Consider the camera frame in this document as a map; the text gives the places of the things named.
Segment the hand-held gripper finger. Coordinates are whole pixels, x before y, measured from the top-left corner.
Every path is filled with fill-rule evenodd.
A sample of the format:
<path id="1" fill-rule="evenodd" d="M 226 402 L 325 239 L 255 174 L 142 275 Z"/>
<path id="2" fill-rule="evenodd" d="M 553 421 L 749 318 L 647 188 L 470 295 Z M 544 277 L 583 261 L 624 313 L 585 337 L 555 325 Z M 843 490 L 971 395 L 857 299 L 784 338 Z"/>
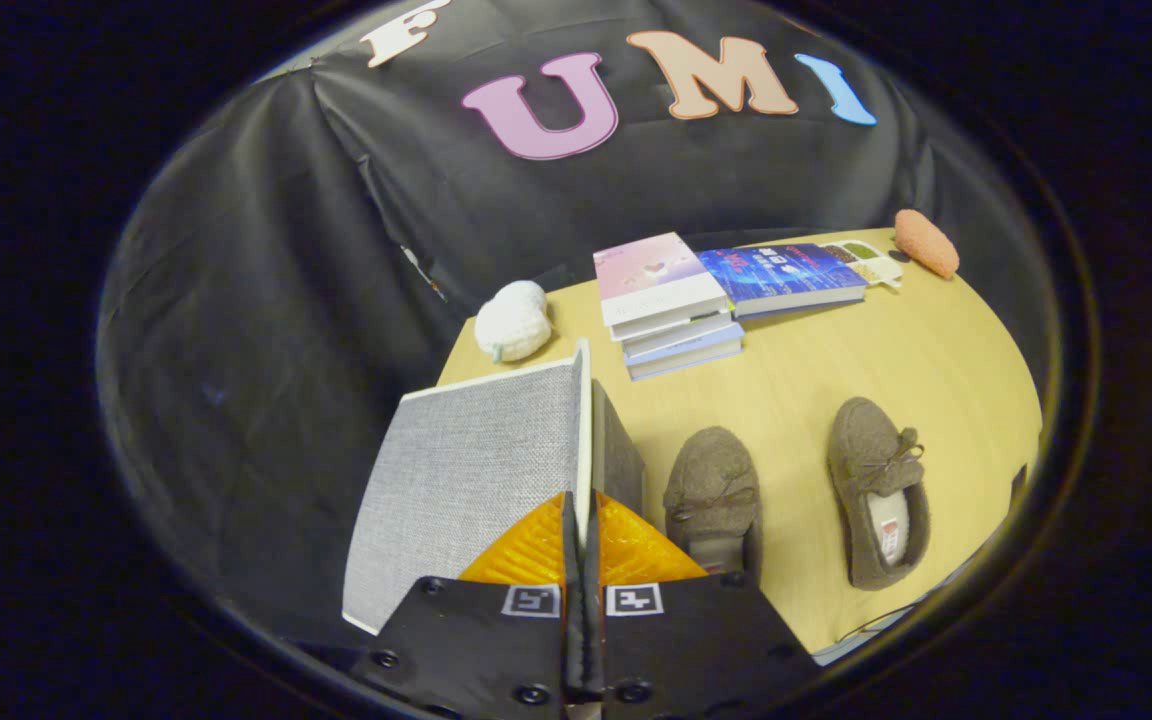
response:
<path id="1" fill-rule="evenodd" d="M 585 612 L 570 492 L 536 507 L 553 582 L 420 577 L 353 665 L 403 717 L 563 719 L 582 684 Z"/>
<path id="2" fill-rule="evenodd" d="M 708 573 L 594 493 L 589 682 L 605 719 L 755 719 L 823 674 L 745 571 Z"/>

